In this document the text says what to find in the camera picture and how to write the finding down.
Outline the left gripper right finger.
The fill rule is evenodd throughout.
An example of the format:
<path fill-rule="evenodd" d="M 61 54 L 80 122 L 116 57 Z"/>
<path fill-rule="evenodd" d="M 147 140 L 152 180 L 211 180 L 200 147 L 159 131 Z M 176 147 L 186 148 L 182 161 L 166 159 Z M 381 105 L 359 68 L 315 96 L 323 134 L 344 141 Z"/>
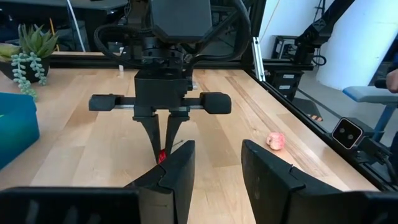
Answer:
<path fill-rule="evenodd" d="M 248 139 L 241 163 L 257 224 L 398 224 L 398 193 L 341 191 Z"/>

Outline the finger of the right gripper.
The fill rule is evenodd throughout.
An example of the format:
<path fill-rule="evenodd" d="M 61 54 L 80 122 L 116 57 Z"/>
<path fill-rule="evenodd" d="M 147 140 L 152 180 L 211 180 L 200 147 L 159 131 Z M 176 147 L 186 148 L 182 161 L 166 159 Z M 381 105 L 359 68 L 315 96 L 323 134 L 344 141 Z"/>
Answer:
<path fill-rule="evenodd" d="M 169 114 L 167 119 L 167 130 L 165 137 L 165 154 L 168 156 L 172 152 L 172 146 L 180 125 L 190 119 L 188 114 Z"/>
<path fill-rule="evenodd" d="M 133 120 L 141 123 L 148 134 L 156 163 L 160 162 L 159 155 L 162 150 L 160 141 L 159 117 L 157 114 L 151 116 L 133 116 Z"/>

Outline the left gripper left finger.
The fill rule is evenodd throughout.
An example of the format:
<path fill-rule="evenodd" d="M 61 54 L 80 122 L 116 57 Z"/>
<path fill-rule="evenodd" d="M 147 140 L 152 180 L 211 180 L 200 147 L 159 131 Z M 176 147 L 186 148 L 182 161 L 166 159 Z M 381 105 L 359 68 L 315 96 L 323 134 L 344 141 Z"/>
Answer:
<path fill-rule="evenodd" d="M 0 224 L 187 224 L 195 178 L 189 140 L 125 187 L 13 187 Z"/>

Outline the red toy cherry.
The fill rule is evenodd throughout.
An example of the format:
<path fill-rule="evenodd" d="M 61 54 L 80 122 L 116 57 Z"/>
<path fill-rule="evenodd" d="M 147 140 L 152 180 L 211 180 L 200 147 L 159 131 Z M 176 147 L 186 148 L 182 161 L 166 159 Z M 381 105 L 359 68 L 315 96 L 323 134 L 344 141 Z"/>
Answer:
<path fill-rule="evenodd" d="M 171 149 L 176 148 L 179 144 L 183 143 L 183 140 L 180 140 L 176 143 L 174 143 L 171 147 Z M 160 164 L 162 161 L 164 161 L 167 158 L 167 153 L 165 149 L 161 149 L 159 152 L 159 157 L 157 160 L 157 163 Z"/>

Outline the pink toy peach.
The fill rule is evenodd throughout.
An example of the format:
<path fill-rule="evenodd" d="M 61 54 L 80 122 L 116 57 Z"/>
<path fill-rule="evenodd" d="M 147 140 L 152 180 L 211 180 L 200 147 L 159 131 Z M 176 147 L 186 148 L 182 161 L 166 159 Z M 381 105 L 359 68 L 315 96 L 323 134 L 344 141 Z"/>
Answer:
<path fill-rule="evenodd" d="M 266 137 L 266 144 L 272 150 L 281 150 L 285 144 L 285 137 L 282 133 L 269 133 Z"/>

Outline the blue plastic tupperware container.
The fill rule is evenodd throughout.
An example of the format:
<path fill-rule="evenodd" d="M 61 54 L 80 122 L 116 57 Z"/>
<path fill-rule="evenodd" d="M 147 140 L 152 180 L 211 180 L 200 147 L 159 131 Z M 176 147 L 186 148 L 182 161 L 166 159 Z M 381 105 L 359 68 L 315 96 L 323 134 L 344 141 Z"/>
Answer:
<path fill-rule="evenodd" d="M 0 169 L 33 145 L 39 137 L 33 97 L 0 92 Z"/>

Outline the hazard-striped black floor mat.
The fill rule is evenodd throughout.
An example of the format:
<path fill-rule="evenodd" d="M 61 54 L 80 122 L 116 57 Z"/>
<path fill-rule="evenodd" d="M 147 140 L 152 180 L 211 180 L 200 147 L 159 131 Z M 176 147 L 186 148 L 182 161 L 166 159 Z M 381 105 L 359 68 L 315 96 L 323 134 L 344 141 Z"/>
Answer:
<path fill-rule="evenodd" d="M 323 118 L 314 102 L 302 98 L 294 98 L 292 103 L 312 120 L 322 122 Z"/>

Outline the white rod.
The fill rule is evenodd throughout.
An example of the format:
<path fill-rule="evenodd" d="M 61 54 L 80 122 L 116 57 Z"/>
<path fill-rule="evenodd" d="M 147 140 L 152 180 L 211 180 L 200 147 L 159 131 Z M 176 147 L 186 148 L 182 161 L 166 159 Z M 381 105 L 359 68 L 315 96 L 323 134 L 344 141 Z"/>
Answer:
<path fill-rule="evenodd" d="M 78 22 L 77 22 L 77 19 L 76 19 L 76 16 L 75 16 L 75 12 L 73 10 L 73 6 L 72 6 L 72 3 L 71 3 L 71 0 L 66 0 L 66 1 L 67 1 L 67 6 L 68 6 L 68 8 L 70 10 L 70 13 L 72 15 L 73 23 L 75 25 L 75 30 L 77 32 L 78 40 L 80 42 L 82 51 L 86 52 L 85 45 L 83 43 L 83 39 L 82 39 L 82 36 L 81 36 L 81 33 L 80 33 L 80 28 L 79 28 L 79 25 L 78 25 Z"/>

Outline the black equipment case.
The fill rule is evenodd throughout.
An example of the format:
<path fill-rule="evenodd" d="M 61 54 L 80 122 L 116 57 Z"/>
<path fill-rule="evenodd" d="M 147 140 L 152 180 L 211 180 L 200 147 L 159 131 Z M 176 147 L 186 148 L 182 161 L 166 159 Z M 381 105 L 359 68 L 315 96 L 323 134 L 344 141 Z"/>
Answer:
<path fill-rule="evenodd" d="M 292 101 L 295 98 L 302 75 L 303 72 L 297 70 L 274 70 L 268 73 L 266 82 Z"/>

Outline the black electronics box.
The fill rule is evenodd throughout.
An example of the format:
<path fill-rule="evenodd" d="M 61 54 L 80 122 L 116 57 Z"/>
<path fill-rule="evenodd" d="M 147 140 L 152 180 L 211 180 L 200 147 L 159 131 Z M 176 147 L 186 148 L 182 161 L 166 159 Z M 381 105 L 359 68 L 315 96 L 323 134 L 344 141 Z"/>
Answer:
<path fill-rule="evenodd" d="M 297 36 L 291 35 L 275 35 L 271 58 L 292 59 L 297 49 L 296 38 Z"/>

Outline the potted artificial green plant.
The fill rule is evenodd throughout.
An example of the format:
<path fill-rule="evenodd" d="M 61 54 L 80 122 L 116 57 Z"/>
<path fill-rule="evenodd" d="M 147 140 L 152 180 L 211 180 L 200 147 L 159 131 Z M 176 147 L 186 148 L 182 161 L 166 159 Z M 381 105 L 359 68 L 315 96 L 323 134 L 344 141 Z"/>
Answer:
<path fill-rule="evenodd" d="M 37 99 L 34 83 L 45 86 L 48 82 L 50 56 L 55 52 L 58 35 L 42 33 L 42 27 L 18 28 L 18 44 L 0 43 L 0 72 L 17 84 L 24 95 Z"/>

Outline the blue padded stool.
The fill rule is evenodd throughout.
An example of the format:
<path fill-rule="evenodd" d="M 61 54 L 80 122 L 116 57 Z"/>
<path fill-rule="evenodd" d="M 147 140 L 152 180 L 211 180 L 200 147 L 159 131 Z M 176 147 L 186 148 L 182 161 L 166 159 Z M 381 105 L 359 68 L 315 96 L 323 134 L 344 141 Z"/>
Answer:
<path fill-rule="evenodd" d="M 376 88 L 375 86 L 349 86 L 343 89 L 343 93 L 357 103 L 372 103 L 385 106 L 373 131 L 373 139 L 379 142 L 384 135 L 385 127 L 398 107 L 398 95 L 389 92 L 387 89 Z"/>

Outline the person's hand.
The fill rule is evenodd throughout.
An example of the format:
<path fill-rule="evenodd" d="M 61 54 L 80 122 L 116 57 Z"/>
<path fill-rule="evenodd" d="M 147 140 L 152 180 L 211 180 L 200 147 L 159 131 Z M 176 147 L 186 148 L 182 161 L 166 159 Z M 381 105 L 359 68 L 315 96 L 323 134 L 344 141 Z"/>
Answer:
<path fill-rule="evenodd" d="M 386 86 L 391 93 L 398 93 L 398 68 L 387 74 Z"/>

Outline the silver aluminium bracket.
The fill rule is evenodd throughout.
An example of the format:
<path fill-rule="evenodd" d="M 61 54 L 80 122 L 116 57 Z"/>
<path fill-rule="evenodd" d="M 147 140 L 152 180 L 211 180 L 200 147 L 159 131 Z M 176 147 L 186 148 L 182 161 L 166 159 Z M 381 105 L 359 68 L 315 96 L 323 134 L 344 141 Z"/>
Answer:
<path fill-rule="evenodd" d="M 266 75 L 264 73 L 264 65 L 262 61 L 262 54 L 261 54 L 261 46 L 259 43 L 258 37 L 252 38 L 252 56 L 254 61 L 254 69 L 256 78 L 260 82 L 264 82 L 266 80 Z"/>

